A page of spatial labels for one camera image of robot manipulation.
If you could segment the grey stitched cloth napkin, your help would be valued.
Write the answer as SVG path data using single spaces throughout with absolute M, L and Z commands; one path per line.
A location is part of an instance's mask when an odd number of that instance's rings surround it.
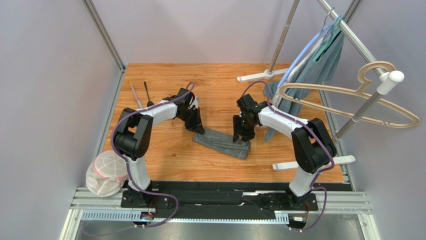
M 251 147 L 249 141 L 237 139 L 233 142 L 232 135 L 207 127 L 204 130 L 204 134 L 194 134 L 192 138 L 193 142 L 233 158 L 240 160 L 245 160 L 247 158 Z

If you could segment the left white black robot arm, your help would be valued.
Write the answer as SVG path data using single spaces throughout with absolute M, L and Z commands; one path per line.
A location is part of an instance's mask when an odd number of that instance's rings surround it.
M 205 134 L 197 97 L 190 89 L 181 88 L 178 94 L 139 110 L 125 108 L 111 133 L 114 152 L 124 159 L 128 174 L 127 191 L 147 201 L 154 196 L 150 192 L 151 179 L 146 165 L 146 153 L 150 146 L 152 129 L 156 125 L 174 119 L 184 122 L 189 132 Z

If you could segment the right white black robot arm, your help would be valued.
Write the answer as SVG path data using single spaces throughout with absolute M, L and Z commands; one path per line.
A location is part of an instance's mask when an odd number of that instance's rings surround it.
M 233 141 L 252 140 L 256 126 L 272 128 L 290 138 L 298 166 L 285 191 L 294 200 L 306 198 L 318 175 L 329 169 L 327 165 L 335 166 L 337 150 L 324 122 L 292 116 L 267 101 L 256 102 L 250 94 L 240 97 L 236 104 L 240 113 L 233 116 Z

